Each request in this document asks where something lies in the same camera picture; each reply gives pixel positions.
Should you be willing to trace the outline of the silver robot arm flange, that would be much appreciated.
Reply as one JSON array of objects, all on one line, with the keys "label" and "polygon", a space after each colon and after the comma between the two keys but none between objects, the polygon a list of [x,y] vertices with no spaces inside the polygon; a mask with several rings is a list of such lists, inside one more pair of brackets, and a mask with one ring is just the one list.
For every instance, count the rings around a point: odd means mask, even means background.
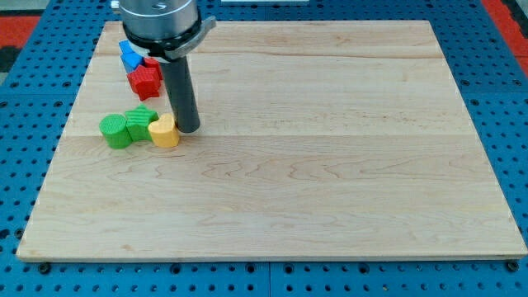
[{"label": "silver robot arm flange", "polygon": [[201,17],[196,0],[112,0],[131,49],[160,63],[186,57],[216,27]]}]

